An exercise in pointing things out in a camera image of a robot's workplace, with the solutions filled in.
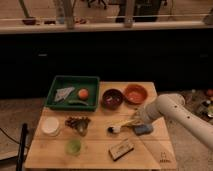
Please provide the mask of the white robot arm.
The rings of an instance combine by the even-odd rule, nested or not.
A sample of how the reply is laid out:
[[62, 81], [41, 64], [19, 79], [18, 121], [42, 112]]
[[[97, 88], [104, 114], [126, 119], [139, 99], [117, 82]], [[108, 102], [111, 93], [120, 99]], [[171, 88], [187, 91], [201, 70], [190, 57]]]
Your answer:
[[145, 124], [151, 124], [164, 116], [177, 121], [202, 144], [213, 151], [213, 125], [187, 110], [185, 99], [180, 94], [161, 94], [151, 103], [140, 106], [133, 114], [134, 118]]

